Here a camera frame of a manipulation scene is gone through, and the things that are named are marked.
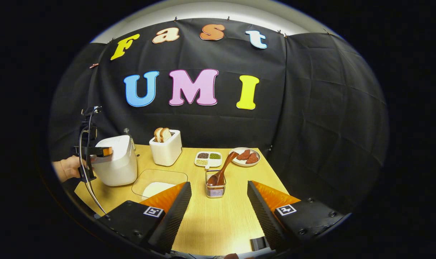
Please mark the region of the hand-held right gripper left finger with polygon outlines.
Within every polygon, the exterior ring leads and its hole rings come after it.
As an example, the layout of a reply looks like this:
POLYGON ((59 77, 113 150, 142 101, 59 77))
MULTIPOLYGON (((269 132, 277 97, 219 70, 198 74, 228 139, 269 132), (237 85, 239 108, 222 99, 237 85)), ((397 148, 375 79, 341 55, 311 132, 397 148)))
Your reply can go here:
POLYGON ((190 182, 183 182, 142 202, 127 200, 97 221, 136 247, 168 254, 191 196, 190 182))

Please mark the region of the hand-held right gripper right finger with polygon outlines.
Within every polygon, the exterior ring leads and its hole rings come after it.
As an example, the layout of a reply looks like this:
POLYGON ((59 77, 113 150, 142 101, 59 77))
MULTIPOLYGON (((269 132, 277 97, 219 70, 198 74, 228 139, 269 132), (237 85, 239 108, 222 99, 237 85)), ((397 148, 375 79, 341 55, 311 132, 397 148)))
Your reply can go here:
POLYGON ((268 246, 278 252, 312 243, 351 216, 316 198, 300 200, 256 181, 248 181, 247 195, 268 246))

